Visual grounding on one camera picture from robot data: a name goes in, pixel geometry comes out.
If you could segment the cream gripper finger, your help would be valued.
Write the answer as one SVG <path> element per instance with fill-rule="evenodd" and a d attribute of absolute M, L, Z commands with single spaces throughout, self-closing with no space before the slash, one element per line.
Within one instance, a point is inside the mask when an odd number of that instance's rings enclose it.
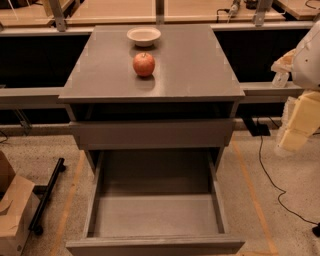
<path fill-rule="evenodd" d="M 276 60 L 272 66 L 271 70 L 273 72 L 290 72 L 292 70 L 292 63 L 293 63 L 293 57 L 295 55 L 296 50 L 292 49 L 285 53 L 282 57 L 280 57 L 278 60 Z"/>
<path fill-rule="evenodd" d="M 289 156 L 299 151 L 320 128 L 320 92 L 305 90 L 298 98 L 289 97 L 281 123 L 275 153 Z"/>

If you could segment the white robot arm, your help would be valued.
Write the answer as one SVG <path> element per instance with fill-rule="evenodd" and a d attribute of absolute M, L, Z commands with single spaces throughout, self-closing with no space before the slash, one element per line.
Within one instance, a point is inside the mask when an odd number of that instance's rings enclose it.
<path fill-rule="evenodd" d="M 276 153 L 287 156 L 300 150 L 320 128 L 320 21 L 271 70 L 274 87 L 284 87 L 292 76 L 293 84 L 303 89 L 298 98 L 288 98 L 281 118 Z"/>

